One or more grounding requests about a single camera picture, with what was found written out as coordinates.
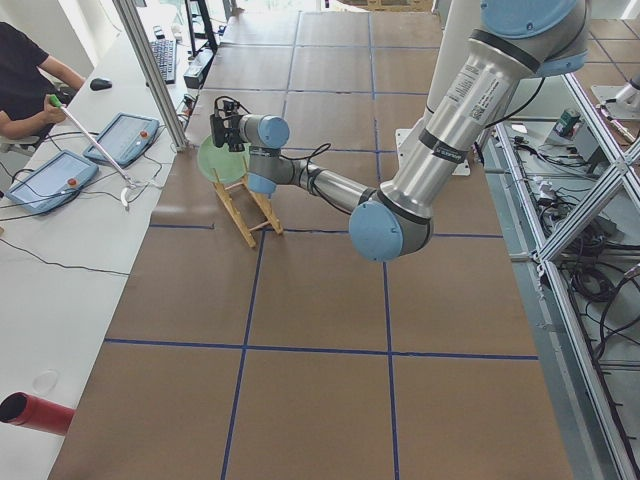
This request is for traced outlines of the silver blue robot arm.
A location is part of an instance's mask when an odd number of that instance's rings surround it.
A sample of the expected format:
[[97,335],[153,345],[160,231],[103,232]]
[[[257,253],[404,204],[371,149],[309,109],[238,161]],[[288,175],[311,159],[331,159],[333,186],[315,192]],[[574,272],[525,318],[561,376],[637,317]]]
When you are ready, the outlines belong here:
[[436,81],[447,89],[416,121],[394,177],[370,188],[281,150],[289,126],[250,113],[234,98],[214,101],[212,141],[247,151],[248,188],[272,194],[295,185],[348,214],[354,248],[390,261],[423,248],[433,233],[432,205],[481,133],[504,117],[507,97],[527,78],[580,69],[587,56],[588,1],[455,1],[446,22]]

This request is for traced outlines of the person's hand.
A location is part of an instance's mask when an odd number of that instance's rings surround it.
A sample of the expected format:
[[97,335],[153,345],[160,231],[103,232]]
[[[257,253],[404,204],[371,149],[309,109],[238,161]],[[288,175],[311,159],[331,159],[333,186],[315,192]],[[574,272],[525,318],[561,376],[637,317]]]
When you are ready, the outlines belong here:
[[49,101],[44,102],[42,115],[43,121],[46,124],[58,124],[66,119],[65,113],[59,107],[52,105]]

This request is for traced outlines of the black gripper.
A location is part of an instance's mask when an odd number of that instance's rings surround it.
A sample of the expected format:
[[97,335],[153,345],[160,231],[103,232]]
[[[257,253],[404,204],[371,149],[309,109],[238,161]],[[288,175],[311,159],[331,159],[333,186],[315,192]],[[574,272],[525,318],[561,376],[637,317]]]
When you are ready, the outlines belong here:
[[242,137],[239,130],[241,118],[239,114],[222,117],[215,113],[210,116],[211,137],[217,148],[227,145],[229,151],[242,150]]

